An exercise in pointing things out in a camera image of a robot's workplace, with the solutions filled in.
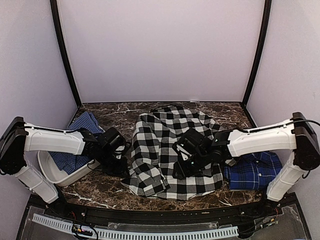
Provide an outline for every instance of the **brown marble surface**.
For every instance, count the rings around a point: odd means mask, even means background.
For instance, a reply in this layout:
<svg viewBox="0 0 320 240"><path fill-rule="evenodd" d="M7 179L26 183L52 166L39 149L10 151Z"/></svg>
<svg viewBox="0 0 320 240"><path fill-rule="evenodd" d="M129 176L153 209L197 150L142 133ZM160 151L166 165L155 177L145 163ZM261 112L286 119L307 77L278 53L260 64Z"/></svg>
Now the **brown marble surface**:
<svg viewBox="0 0 320 240"><path fill-rule="evenodd" d="M132 139L139 114L167 105L161 102L88 103L84 104L76 117L85 111L92 112L99 125L107 130L115 127L127 140ZM180 102L189 109L202 111L226 129L239 126L249 128L250 123L239 103L234 102ZM130 151L126 155L131 162ZM137 211L182 211L220 208L259 201L259 191L230 191L224 182L221 189L188 201L163 200L140 197L122 186L119 177L107 176L92 171L73 184L62 189L69 203L85 206Z"/></svg>

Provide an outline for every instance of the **checkered shirt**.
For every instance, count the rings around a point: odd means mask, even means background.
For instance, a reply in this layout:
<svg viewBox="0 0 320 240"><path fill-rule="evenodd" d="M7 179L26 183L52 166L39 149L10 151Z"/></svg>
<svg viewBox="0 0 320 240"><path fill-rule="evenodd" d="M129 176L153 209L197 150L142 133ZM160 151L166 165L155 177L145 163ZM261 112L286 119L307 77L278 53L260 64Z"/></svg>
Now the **checkered shirt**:
<svg viewBox="0 0 320 240"><path fill-rule="evenodd" d="M274 152L264 151L245 154L232 167L224 168L224 176L231 190L262 190L276 177L282 168Z"/></svg>
<svg viewBox="0 0 320 240"><path fill-rule="evenodd" d="M164 106L141 114L133 133L130 177L122 180L134 194L161 199L188 200L219 189L223 175L218 164L210 164L201 175L173 178L174 163L182 159L173 144L190 128L213 139L221 127L201 111L182 106Z"/></svg>
<svg viewBox="0 0 320 240"><path fill-rule="evenodd" d="M93 134L104 132L104 130L99 127L98 121L91 112L84 112L81 114L73 123L70 124L67 130L77 130L80 128L85 128ZM71 153L53 151L49 153L59 170L64 170L68 175L72 174L74 171L92 160L87 156L73 155Z"/></svg>

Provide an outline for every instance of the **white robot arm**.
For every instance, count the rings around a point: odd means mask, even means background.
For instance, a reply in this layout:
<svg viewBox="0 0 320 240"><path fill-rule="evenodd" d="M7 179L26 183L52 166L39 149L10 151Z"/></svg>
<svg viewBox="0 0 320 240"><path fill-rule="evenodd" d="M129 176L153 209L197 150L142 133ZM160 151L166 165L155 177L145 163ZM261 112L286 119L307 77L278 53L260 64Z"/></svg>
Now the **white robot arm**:
<svg viewBox="0 0 320 240"><path fill-rule="evenodd" d="M305 172L320 165L317 135L308 122L314 121L295 112L293 118L274 125L218 131L213 141L189 129L173 146L183 159L174 164L173 177L194 176L212 162L227 163L244 154L288 149L289 159L266 190L267 199L278 202Z"/></svg>
<svg viewBox="0 0 320 240"><path fill-rule="evenodd" d="M127 142L115 128L93 134L81 128L68 131L35 126L16 117L0 138L0 174L14 175L48 204L59 198L56 187L25 159L24 152L51 151L89 156L102 164L104 172L123 177L127 160L119 156Z"/></svg>

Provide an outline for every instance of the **plaid shirt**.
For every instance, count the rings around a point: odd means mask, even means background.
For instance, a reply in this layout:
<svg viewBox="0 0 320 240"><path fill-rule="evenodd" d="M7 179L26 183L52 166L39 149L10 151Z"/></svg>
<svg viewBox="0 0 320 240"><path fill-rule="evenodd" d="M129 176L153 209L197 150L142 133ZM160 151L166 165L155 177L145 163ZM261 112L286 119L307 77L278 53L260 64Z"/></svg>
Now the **plaid shirt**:
<svg viewBox="0 0 320 240"><path fill-rule="evenodd" d="M163 106L141 114L133 133L130 177L122 184L143 197L188 200L219 189L223 174L217 163L208 165L202 175L173 178L178 155L173 144L190 128L211 140L221 127L201 111L182 106Z"/></svg>
<svg viewBox="0 0 320 240"><path fill-rule="evenodd" d="M87 111L85 111L73 123L71 123L67 130L77 130L80 128L85 128L93 134L104 132L104 130L99 127L95 116L91 112L89 113ZM71 153L53 151L49 153L59 170L64 170L68 175L72 174L74 171L78 170L92 160L88 156L77 156Z"/></svg>
<svg viewBox="0 0 320 240"><path fill-rule="evenodd" d="M262 190L276 177L282 168L274 152L263 151L245 154L239 162L224 168L224 177L231 190Z"/></svg>

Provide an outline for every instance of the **blue checkered shirt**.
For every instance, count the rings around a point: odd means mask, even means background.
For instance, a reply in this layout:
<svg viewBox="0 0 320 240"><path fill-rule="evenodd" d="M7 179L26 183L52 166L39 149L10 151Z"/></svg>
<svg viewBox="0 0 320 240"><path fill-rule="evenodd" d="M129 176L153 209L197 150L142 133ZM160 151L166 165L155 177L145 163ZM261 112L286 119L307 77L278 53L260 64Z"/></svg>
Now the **blue checkered shirt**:
<svg viewBox="0 0 320 240"><path fill-rule="evenodd" d="M231 190L262 190L276 177L282 168L274 152L263 151L245 154L239 162L224 168L224 177Z"/></svg>
<svg viewBox="0 0 320 240"><path fill-rule="evenodd" d="M93 134L104 132L104 130L99 127L95 116L91 112L89 113L86 111L71 123L67 130L77 130L80 128L85 128ZM53 151L49 153L59 170L64 170L68 175L72 174L91 160L87 156L77 156L71 153Z"/></svg>

